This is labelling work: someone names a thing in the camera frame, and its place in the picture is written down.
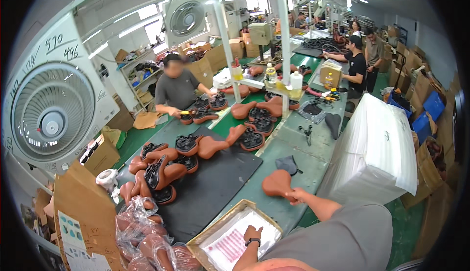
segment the white plastic bottle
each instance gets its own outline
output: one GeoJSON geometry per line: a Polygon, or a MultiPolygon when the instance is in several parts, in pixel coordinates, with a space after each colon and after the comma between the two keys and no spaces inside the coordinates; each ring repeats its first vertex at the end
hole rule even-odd
{"type": "Polygon", "coordinates": [[[300,96],[302,95],[302,81],[304,80],[303,75],[298,73],[298,71],[295,71],[294,73],[291,73],[291,94],[290,97],[293,99],[299,99],[300,96]]]}

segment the blue storage bin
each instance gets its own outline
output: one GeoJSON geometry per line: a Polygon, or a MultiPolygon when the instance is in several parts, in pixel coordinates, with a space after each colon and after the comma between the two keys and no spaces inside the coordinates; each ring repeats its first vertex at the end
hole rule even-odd
{"type": "Polygon", "coordinates": [[[393,91],[390,92],[390,96],[388,97],[387,104],[394,105],[394,106],[396,106],[396,107],[398,107],[398,108],[402,108],[402,109],[405,111],[405,113],[406,113],[406,115],[407,115],[407,118],[409,118],[409,117],[411,116],[411,111],[406,110],[405,108],[403,108],[402,106],[400,106],[400,104],[396,103],[396,102],[393,100],[392,95],[393,95],[393,91]]]}
{"type": "Polygon", "coordinates": [[[444,103],[439,98],[439,94],[436,91],[432,91],[429,98],[424,102],[423,107],[432,117],[432,120],[436,121],[444,110],[444,103]]]}
{"type": "Polygon", "coordinates": [[[431,132],[431,125],[429,124],[429,118],[426,116],[426,111],[421,113],[413,122],[412,127],[414,132],[418,135],[419,145],[425,142],[428,136],[436,138],[436,135],[433,135],[431,132]]]}

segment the gray shirt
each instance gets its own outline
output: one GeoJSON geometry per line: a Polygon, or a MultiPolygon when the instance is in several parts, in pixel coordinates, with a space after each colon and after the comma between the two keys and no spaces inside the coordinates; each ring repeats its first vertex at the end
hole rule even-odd
{"type": "Polygon", "coordinates": [[[167,103],[180,110],[186,109],[194,103],[198,85],[199,81],[187,69],[175,79],[162,74],[155,87],[155,104],[167,103]]]}
{"type": "Polygon", "coordinates": [[[287,235],[261,260],[291,258],[319,271],[384,271],[391,240],[391,215],[384,206],[351,204],[330,220],[287,235]]]}

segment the white foam sheet stack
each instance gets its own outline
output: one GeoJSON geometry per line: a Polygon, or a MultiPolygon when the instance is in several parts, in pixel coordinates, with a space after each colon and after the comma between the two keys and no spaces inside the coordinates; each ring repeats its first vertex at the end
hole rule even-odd
{"type": "Polygon", "coordinates": [[[370,94],[362,96],[339,137],[317,196],[340,204],[386,204],[416,194],[413,137],[405,112],[370,94]]]}

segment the wristwatch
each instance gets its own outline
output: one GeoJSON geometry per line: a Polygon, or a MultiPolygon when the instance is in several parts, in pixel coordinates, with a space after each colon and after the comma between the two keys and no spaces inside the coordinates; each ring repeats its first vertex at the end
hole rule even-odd
{"type": "Polygon", "coordinates": [[[261,247],[261,239],[249,239],[246,243],[245,246],[247,247],[252,241],[257,241],[258,242],[258,248],[261,247]]]}

